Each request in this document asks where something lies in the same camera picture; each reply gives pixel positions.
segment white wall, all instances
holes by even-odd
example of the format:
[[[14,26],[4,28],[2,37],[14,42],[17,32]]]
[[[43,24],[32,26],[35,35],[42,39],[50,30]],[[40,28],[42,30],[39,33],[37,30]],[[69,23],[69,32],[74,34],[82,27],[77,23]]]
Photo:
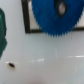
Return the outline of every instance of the white wall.
[[[6,15],[8,41],[0,61],[0,84],[84,83],[84,32],[59,38],[26,35],[21,0],[1,0],[0,7]],[[7,65],[10,61],[15,69]]]

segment blue toothed wheel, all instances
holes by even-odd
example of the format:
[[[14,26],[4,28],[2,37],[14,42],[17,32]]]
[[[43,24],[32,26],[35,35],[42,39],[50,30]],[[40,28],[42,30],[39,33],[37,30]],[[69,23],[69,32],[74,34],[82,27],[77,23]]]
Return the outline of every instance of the blue toothed wheel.
[[[32,0],[37,23],[44,32],[53,36],[73,30],[83,6],[84,0]]]

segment blue object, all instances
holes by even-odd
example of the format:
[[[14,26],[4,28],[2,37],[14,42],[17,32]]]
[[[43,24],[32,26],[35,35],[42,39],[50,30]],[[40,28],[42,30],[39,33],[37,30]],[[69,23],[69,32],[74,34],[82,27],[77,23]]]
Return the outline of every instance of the blue object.
[[[73,30],[84,6],[84,0],[64,0],[67,11],[63,17],[60,17],[54,5],[56,1],[60,0],[32,0],[32,9],[37,23],[44,32],[53,36]]]

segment blue plastic object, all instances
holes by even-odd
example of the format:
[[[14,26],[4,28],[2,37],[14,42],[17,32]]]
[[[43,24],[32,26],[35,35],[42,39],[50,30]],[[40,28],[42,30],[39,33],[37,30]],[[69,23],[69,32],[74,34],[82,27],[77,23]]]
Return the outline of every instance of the blue plastic object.
[[[54,6],[56,0],[32,0],[32,9],[41,29],[53,36],[70,32],[81,17],[84,0],[64,0],[67,11],[60,17]]]

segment green object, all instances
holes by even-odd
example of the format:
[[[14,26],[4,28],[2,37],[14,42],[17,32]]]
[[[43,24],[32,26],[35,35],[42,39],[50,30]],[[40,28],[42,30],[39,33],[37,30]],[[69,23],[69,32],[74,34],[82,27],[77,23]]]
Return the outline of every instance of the green object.
[[[7,45],[5,35],[6,35],[5,14],[3,10],[0,9],[0,58]]]

